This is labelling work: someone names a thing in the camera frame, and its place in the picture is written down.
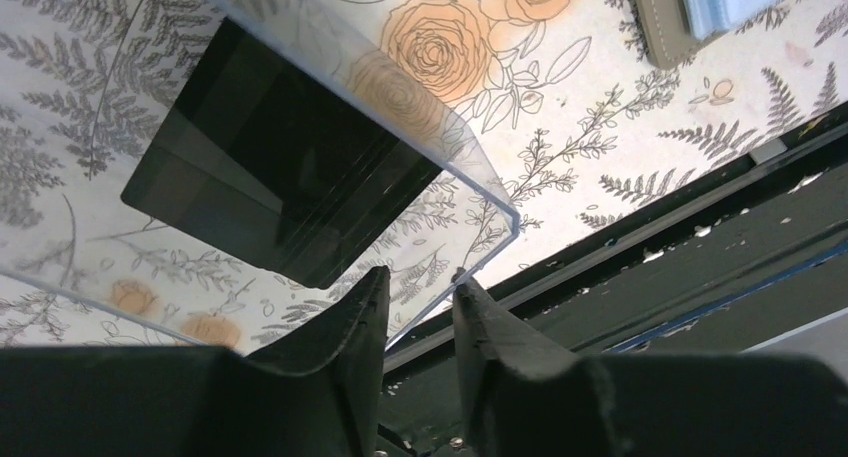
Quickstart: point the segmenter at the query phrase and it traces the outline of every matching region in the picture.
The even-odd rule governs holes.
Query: leaf illustration
[[[762,25],[766,31],[777,29],[783,25],[790,10],[790,7],[785,3],[767,7],[736,29],[736,33],[744,34],[759,25]]]
[[[804,116],[798,104],[795,103],[795,97],[789,90],[789,86],[769,67],[763,68],[762,74],[771,87],[769,135],[780,135],[794,129],[804,121]]]
[[[636,61],[641,62],[648,55],[648,43],[645,31],[636,12],[636,0],[604,0],[614,9],[623,10],[625,15],[618,23],[618,31],[624,34],[624,47],[636,53]]]
[[[624,217],[624,214],[589,215],[585,212],[580,214],[580,221],[594,230],[600,230],[613,224]]]
[[[604,174],[601,176],[599,183],[601,184],[601,188],[603,188],[607,193],[611,193],[625,202],[629,200],[631,204],[638,202],[638,206],[642,207],[668,194],[676,171],[677,169],[669,170],[656,190],[654,190],[654,183],[656,182],[660,171],[655,171],[647,179],[645,179],[643,174],[636,177],[635,180],[628,178],[623,181],[621,178],[611,177]],[[683,176],[678,179],[674,189],[677,190],[686,185],[689,182],[689,178],[694,173],[695,169],[691,169],[683,174]]]
[[[498,124],[512,112],[515,106],[515,98],[512,93],[501,94],[492,101],[491,107],[486,112],[486,117],[483,119],[483,132],[488,132],[495,128]]]
[[[501,66],[512,67],[512,64],[515,63],[515,58],[518,57],[518,49],[510,49],[505,52],[496,52],[498,61],[501,63]]]
[[[290,331],[290,330],[294,330],[295,328],[296,328],[296,326],[292,325],[291,328],[287,328],[287,329],[284,329],[284,330]],[[277,341],[279,338],[281,338],[284,335],[285,335],[284,332],[277,332],[277,331],[269,330],[267,332],[262,332],[261,334],[251,335],[250,340],[255,340],[256,342],[259,343],[259,345],[264,346],[264,345],[268,345],[272,342]]]
[[[536,114],[542,109],[545,96],[535,90],[528,90],[521,94],[521,110],[528,114]]]
[[[15,121],[20,114],[3,108]],[[59,160],[41,151],[38,139],[21,126],[0,127],[0,222],[27,229],[38,225],[44,215],[34,207],[43,190],[65,185],[54,174]]]
[[[722,122],[718,127],[708,124],[706,127],[694,129],[680,129],[671,132],[660,132],[657,137],[675,139],[687,144],[696,145],[709,160],[718,157],[736,157],[744,152],[744,145],[757,132],[757,129],[748,129],[737,135],[739,121],[729,126]]]
[[[115,335],[104,339],[109,345],[148,345],[147,342],[129,335]]]
[[[539,61],[534,60],[530,62],[530,67],[527,68],[527,71],[533,74],[533,77],[539,78]]]
[[[489,79],[489,82],[491,82],[496,89],[503,89],[504,87],[506,74],[503,69],[504,68],[501,67],[500,62],[495,62],[489,66],[489,70],[486,72],[486,78]]]
[[[577,70],[577,67],[583,63],[583,59],[589,55],[589,47],[592,44],[592,37],[583,37],[571,44],[559,57],[551,64],[548,69],[545,81],[549,84],[556,84],[565,80],[572,72]]]
[[[395,219],[391,229],[409,236],[424,227],[434,230],[437,227],[449,228],[457,221],[452,210],[454,191],[452,181],[436,180],[416,198],[407,209]]]
[[[142,37],[149,38],[144,52],[176,58],[174,67],[183,69],[183,77],[194,70],[221,20],[206,0],[144,0],[140,12]]]
[[[109,322],[108,320],[100,322],[100,327],[102,327],[110,337],[114,337],[120,333],[118,326],[115,325],[114,322]]]
[[[535,84],[538,79],[530,71],[522,70],[512,76],[512,81],[519,87],[527,87],[528,85]]]
[[[129,29],[126,0],[7,0],[34,7],[41,15],[68,25],[69,30],[98,48],[117,45]]]
[[[542,40],[545,38],[546,26],[547,24],[545,24],[544,20],[536,22],[536,26],[533,28],[533,31],[530,33],[530,35],[527,37],[527,40],[524,41],[524,45],[521,48],[522,59],[530,55],[530,52],[536,50],[536,48],[539,47],[539,44],[542,43]]]
[[[481,115],[483,115],[483,112],[485,112],[489,108],[489,104],[491,103],[492,91],[486,89],[480,92],[479,94],[477,94],[477,97],[474,98],[474,104],[472,106],[472,115],[474,117],[480,117]]]
[[[821,115],[833,109],[839,104],[839,93],[836,90],[836,64],[831,62],[827,66],[827,75],[819,91],[818,98],[813,104],[813,114]]]
[[[815,46],[818,47],[825,43],[828,39],[836,35],[845,27],[848,27],[848,0],[837,5],[827,15],[822,17],[819,25],[816,27],[816,33],[819,34],[819,40]],[[842,34],[843,37],[848,35],[848,30]]]
[[[232,314],[233,312],[238,312],[239,310],[244,308],[244,304],[240,302],[228,302],[221,307],[219,307],[219,311],[222,314]]]
[[[142,142],[152,138],[159,127],[159,119],[147,108],[136,105],[136,97],[122,95],[122,53],[116,57],[115,81],[118,88],[107,91],[108,69],[102,49],[94,50],[93,64],[86,59],[80,39],[70,43],[61,36],[54,36],[54,49],[38,39],[13,39],[0,33],[0,49],[15,60],[25,60],[27,65],[64,82],[73,92],[24,92],[27,102],[42,109],[57,113],[67,120],[50,127],[50,131],[70,140],[67,150],[78,157],[77,163],[83,174],[93,178],[107,168],[115,154],[140,158],[144,148]],[[173,85],[164,83],[159,87],[150,78],[133,67],[133,75],[147,82],[139,90],[145,90],[154,98],[170,103],[176,96]]]

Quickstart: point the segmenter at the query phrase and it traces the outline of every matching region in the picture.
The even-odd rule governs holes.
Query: white patterned surface
[[[627,0],[322,1],[462,112],[505,179],[524,232],[478,274],[485,285],[827,112],[848,85],[848,0],[787,0],[671,72],[644,60]],[[221,17],[203,0],[0,0],[0,253],[129,314],[247,352],[352,281],[316,298],[138,212],[103,210]],[[92,182],[106,190],[86,192]],[[408,231],[486,234],[479,209],[439,202]],[[27,251],[7,255],[13,248]],[[449,274],[438,255],[390,264],[395,285]],[[79,306],[33,292],[0,286],[0,343],[130,332],[126,319],[112,335],[108,319],[89,322]],[[411,312],[409,301],[393,305],[396,331]]]

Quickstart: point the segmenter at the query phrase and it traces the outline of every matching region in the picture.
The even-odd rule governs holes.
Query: transparent plastic cover
[[[372,266],[387,265],[391,345],[450,295],[457,268],[467,269],[461,283],[515,239],[519,217],[500,178],[448,105],[318,0],[209,1],[444,171],[332,285],[306,288],[124,204],[150,139],[108,170],[82,173],[74,163],[84,152],[58,135],[72,129],[15,112],[2,122],[0,145],[22,146],[20,129],[40,136],[44,156],[33,155],[52,164],[38,178],[63,187],[33,204],[39,225],[0,223],[0,273],[187,341],[249,352],[332,305]]]

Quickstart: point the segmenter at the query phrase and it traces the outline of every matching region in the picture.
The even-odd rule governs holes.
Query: black glass panel
[[[439,172],[225,19],[121,197],[327,288]]]

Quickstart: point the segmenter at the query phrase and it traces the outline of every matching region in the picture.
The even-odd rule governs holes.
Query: gray notebook
[[[693,37],[684,0],[636,0],[639,20],[648,42],[648,59],[661,69],[671,69],[722,34],[704,40]]]

